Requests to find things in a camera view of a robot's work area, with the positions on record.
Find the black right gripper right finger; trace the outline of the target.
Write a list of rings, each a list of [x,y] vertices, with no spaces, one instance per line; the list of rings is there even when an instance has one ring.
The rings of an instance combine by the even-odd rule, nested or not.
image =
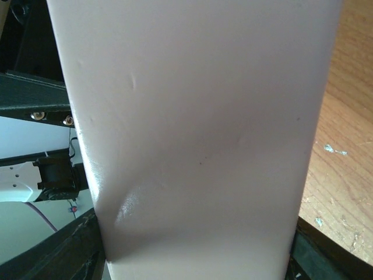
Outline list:
[[[372,279],[372,266],[298,218],[287,279]]]

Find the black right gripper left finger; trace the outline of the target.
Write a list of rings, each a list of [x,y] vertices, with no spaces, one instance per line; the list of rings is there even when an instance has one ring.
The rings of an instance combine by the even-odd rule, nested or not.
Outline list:
[[[1,264],[1,279],[101,279],[105,251],[94,209]]]

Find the pink glasses case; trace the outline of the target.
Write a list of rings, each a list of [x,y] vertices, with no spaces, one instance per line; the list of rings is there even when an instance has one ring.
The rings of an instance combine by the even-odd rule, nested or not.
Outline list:
[[[341,1],[48,1],[112,279],[283,279]]]

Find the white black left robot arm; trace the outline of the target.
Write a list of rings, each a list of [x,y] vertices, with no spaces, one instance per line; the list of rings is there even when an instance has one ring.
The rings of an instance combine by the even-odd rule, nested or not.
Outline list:
[[[75,200],[88,187],[84,166],[68,157],[1,167],[1,202]]]

